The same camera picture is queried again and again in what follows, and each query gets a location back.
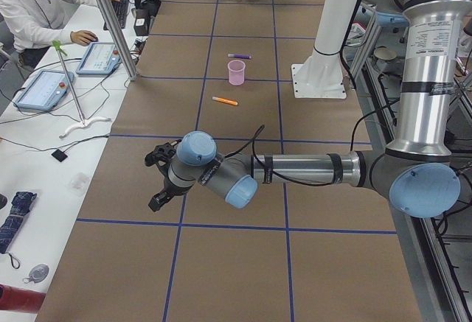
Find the purple marker pen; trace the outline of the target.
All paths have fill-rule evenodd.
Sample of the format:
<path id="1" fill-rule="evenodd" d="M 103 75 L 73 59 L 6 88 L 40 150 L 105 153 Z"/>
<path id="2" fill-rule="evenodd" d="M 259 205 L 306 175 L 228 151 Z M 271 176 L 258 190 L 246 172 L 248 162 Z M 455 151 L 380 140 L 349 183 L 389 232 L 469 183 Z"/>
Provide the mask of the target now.
<path id="1" fill-rule="evenodd" d="M 239 59 L 243 59 L 243 60 L 251 60 L 252 59 L 252 56 L 247 55 L 247 54 L 228 53 L 227 56 L 231 57 L 231 58 L 237 58 L 237 59 L 239 58 Z"/>

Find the orange marker pen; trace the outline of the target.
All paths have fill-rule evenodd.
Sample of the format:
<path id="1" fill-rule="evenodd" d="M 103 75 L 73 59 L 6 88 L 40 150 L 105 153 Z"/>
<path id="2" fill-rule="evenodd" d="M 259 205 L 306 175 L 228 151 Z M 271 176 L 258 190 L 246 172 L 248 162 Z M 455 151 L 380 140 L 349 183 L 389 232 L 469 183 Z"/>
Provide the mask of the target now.
<path id="1" fill-rule="evenodd" d="M 216 101 L 216 102 L 219 102 L 219 103 L 226 104 L 226 105 L 232 105 L 232 106 L 238 106 L 239 105 L 238 101 L 231 100 L 231 99 L 225 99 L 225 98 L 222 98 L 222 97 L 212 97 L 212 100 Z"/>

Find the pink mesh pen holder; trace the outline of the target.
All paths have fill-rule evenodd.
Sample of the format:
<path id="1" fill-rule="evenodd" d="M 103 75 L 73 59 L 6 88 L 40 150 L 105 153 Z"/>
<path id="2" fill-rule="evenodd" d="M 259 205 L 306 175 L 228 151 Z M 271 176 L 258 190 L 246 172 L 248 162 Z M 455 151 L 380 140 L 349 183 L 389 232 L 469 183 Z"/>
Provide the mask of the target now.
<path id="1" fill-rule="evenodd" d="M 246 64 L 242 60 L 230 60 L 227 69 L 231 85 L 242 85 L 244 83 Z"/>

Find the clear plastic lid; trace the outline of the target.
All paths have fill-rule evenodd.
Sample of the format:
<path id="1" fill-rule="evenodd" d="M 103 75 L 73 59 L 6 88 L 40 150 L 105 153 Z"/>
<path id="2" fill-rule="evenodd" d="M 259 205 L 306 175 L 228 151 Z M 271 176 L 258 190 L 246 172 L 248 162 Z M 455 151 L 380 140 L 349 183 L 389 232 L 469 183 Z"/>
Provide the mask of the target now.
<path id="1" fill-rule="evenodd" d="M 90 177 L 86 174 L 79 172 L 73 175 L 67 188 L 70 192 L 77 196 L 84 196 L 89 187 Z"/>

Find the small black square device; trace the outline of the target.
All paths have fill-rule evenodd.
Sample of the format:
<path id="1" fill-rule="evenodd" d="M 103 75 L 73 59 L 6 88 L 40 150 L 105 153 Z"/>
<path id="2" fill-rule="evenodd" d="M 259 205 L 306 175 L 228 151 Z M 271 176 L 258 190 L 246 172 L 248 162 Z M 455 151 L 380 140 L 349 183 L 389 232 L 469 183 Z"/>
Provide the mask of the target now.
<path id="1" fill-rule="evenodd" d="M 65 160 L 68 158 L 68 155 L 67 155 L 64 151 L 62 151 L 62 150 L 60 150 L 60 149 L 54 150 L 54 151 L 51 153 L 51 156 L 52 156 L 55 160 L 57 160 L 57 161 L 59 161 L 59 162 L 63 162 L 63 161 L 65 161 Z"/>

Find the black cardboard box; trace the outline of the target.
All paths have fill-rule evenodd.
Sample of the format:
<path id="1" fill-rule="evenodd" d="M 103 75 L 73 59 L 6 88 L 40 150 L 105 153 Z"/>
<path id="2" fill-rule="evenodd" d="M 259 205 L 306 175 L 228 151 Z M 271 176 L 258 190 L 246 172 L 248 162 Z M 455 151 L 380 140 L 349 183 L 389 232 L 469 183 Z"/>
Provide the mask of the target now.
<path id="1" fill-rule="evenodd" d="M 134 10 L 134 24 L 133 29 L 136 36 L 147 36 L 150 30 L 150 13 L 148 10 L 135 9 Z"/>

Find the black keyboard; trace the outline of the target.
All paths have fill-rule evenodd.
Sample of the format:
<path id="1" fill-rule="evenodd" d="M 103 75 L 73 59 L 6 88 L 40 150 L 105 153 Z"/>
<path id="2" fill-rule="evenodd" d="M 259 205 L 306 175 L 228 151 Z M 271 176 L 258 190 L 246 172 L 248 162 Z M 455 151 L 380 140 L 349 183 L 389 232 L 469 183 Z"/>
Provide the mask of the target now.
<path id="1" fill-rule="evenodd" d="M 129 0 L 111 0 L 111 6 L 114 9 L 120 28 L 124 29 L 128 16 Z"/>

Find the far teach pendant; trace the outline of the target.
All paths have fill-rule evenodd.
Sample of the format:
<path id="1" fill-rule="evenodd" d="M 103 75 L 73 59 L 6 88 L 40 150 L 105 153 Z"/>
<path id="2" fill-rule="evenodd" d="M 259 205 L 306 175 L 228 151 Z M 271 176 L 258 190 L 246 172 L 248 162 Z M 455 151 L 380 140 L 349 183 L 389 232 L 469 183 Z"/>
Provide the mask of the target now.
<path id="1" fill-rule="evenodd" d="M 92 42 L 88 45 L 76 74 L 82 77 L 100 77 L 110 75 L 121 59 L 113 42 Z"/>

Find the teach pendant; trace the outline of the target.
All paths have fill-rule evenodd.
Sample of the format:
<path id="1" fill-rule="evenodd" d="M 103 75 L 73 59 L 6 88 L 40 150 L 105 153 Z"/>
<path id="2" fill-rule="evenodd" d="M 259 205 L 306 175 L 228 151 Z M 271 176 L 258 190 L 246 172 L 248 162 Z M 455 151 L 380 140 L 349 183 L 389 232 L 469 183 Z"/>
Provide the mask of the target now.
<path id="1" fill-rule="evenodd" d="M 14 105 L 21 111 L 50 111 L 67 94 L 69 80 L 74 82 L 72 72 L 43 70 L 38 73 L 17 98 Z"/>
<path id="2" fill-rule="evenodd" d="M 110 75 L 121 59 L 113 42 L 92 42 L 88 45 L 76 74 L 82 77 L 100 77 Z"/>

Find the folded blue umbrella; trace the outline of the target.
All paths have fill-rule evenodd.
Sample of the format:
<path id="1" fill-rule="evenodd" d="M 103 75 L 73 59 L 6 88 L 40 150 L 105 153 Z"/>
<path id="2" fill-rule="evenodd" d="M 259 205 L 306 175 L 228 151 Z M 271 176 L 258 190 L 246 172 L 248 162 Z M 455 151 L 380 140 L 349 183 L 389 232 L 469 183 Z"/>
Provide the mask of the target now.
<path id="1" fill-rule="evenodd" d="M 6 254 L 10 243 L 19 231 L 24 218 L 30 212 L 37 194 L 34 192 L 17 192 L 12 200 L 10 213 L 1 225 L 1 254 Z"/>

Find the near teach pendant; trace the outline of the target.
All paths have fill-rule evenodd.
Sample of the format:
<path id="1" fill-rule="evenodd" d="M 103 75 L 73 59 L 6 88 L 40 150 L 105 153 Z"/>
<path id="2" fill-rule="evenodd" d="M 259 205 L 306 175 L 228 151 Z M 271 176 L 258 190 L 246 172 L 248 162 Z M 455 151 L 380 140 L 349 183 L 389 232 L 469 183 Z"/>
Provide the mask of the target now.
<path id="1" fill-rule="evenodd" d="M 72 72 L 43 70 L 38 73 L 17 98 L 14 105 L 21 111 L 50 111 L 67 94 L 69 80 L 74 82 Z"/>

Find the red cylinder bottle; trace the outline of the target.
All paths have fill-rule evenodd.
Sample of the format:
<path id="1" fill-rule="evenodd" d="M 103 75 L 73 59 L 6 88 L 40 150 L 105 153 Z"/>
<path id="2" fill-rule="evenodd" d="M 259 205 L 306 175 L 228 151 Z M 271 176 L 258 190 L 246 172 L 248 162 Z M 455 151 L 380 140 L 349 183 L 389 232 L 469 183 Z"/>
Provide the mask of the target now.
<path id="1" fill-rule="evenodd" d="M 0 309 L 13 312 L 37 313 L 45 297 L 45 293 L 2 284 Z"/>

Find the person in white hoodie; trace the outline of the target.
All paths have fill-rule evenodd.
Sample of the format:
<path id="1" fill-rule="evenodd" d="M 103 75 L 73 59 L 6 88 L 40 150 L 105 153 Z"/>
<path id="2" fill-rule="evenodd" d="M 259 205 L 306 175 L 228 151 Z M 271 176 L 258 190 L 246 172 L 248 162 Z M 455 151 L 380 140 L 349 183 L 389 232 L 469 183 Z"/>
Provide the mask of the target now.
<path id="1" fill-rule="evenodd" d="M 96 0 L 1 0 L 1 15 L 13 34 L 14 48 L 22 66 L 36 67 L 54 41 L 62 45 L 90 44 L 83 35 L 95 35 L 92 31 L 66 28 L 63 1 L 97 6 Z"/>

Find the grey round keychain pouch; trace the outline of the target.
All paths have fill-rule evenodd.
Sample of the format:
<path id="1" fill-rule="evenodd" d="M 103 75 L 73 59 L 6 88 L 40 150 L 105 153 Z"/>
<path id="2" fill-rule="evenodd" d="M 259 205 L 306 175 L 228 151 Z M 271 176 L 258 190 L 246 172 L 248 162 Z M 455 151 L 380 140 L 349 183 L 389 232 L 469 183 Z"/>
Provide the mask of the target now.
<path id="1" fill-rule="evenodd" d="M 23 278 L 23 283 L 37 284 L 44 281 L 48 275 L 49 275 L 49 266 L 46 264 L 39 264 L 39 265 L 34 266 L 30 270 L 29 275 L 27 277 Z"/>

